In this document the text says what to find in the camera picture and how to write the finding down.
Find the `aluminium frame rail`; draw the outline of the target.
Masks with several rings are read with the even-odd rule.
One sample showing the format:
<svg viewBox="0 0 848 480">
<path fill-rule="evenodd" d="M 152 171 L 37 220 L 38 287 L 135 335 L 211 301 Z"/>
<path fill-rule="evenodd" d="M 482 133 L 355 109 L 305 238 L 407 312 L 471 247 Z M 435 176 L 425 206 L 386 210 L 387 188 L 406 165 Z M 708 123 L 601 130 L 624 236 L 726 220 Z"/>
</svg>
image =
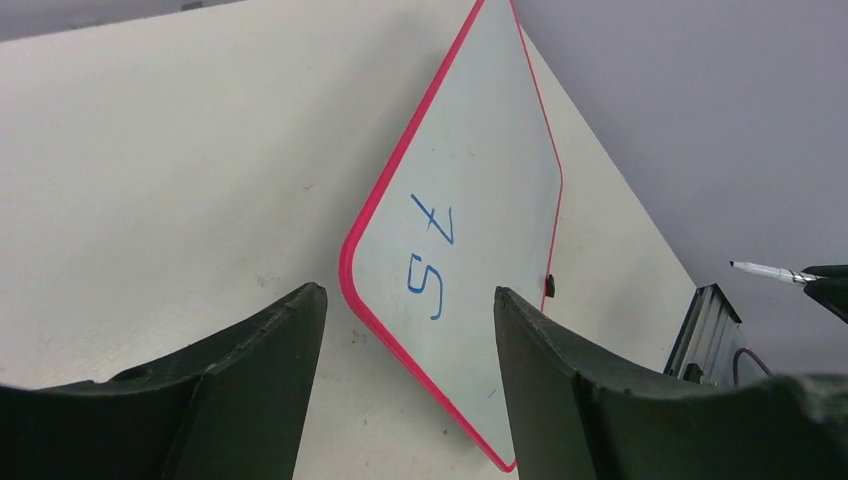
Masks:
<svg viewBox="0 0 848 480">
<path fill-rule="evenodd" d="M 744 337 L 742 320 L 717 284 L 698 288 L 663 373 L 717 388 L 772 375 Z"/>
</svg>

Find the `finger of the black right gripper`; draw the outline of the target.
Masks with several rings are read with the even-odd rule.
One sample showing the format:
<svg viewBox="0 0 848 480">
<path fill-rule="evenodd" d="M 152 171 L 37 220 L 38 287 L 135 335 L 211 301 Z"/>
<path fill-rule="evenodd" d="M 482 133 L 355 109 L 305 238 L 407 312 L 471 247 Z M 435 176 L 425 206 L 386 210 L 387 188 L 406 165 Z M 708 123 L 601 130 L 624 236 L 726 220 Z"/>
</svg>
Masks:
<svg viewBox="0 0 848 480">
<path fill-rule="evenodd" d="M 848 322 L 846 278 L 825 277 L 809 282 L 804 293 L 844 323 Z"/>
<path fill-rule="evenodd" d="M 815 275 L 818 277 L 847 277 L 848 265 L 810 266 L 803 269 L 802 272 L 808 275 Z"/>
</svg>

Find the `pink framed whiteboard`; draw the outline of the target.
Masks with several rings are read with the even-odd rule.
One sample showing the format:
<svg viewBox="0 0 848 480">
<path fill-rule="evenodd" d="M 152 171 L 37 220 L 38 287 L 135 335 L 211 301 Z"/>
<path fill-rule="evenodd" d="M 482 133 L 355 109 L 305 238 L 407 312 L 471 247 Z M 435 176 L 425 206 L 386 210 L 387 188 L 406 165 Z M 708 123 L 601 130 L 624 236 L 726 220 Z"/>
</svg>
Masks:
<svg viewBox="0 0 848 480">
<path fill-rule="evenodd" d="M 547 295 L 563 170 L 516 6 L 470 10 L 340 251 L 343 297 L 502 471 L 493 319 Z"/>
</svg>

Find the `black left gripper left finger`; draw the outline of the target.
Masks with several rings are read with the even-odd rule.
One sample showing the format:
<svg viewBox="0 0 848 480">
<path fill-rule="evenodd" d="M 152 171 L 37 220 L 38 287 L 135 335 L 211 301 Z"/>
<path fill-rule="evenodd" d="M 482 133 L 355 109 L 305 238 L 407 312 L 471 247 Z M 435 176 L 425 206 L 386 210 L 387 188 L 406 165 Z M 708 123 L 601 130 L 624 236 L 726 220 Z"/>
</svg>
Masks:
<svg viewBox="0 0 848 480">
<path fill-rule="evenodd" d="M 1 390 L 5 479 L 289 479 L 328 299 L 307 283 L 97 383 Z"/>
</svg>

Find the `black right whiteboard foot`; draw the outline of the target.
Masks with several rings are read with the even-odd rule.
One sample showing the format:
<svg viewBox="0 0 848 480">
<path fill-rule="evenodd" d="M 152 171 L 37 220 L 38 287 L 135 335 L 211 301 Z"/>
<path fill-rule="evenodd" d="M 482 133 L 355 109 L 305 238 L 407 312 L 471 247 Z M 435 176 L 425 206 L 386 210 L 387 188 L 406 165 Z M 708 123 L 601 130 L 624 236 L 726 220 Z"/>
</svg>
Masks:
<svg viewBox="0 0 848 480">
<path fill-rule="evenodd" d="M 544 294 L 546 298 L 553 298 L 556 292 L 555 278 L 553 274 L 548 274 L 545 279 Z"/>
</svg>

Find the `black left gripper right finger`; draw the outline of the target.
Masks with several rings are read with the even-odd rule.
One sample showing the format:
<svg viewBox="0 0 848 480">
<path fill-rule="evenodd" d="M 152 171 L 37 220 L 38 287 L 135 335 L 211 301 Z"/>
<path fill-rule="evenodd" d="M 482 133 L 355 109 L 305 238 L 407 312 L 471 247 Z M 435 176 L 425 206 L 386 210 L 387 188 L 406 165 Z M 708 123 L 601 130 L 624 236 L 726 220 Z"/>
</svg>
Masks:
<svg viewBox="0 0 848 480">
<path fill-rule="evenodd" d="M 847 380 L 679 380 L 494 294 L 503 391 L 523 479 L 843 479 Z"/>
</svg>

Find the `blue white whiteboard marker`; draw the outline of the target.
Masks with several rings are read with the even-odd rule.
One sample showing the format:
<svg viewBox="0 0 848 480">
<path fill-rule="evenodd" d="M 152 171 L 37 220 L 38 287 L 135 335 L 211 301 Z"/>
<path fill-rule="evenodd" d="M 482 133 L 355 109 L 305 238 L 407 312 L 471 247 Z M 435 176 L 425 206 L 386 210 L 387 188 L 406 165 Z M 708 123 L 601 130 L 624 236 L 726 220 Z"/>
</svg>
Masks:
<svg viewBox="0 0 848 480">
<path fill-rule="evenodd" d="M 729 261 L 732 268 L 759 277 L 773 279 L 787 284 L 807 285 L 821 280 L 821 276 L 793 271 L 785 268 L 771 267 L 751 262 Z"/>
</svg>

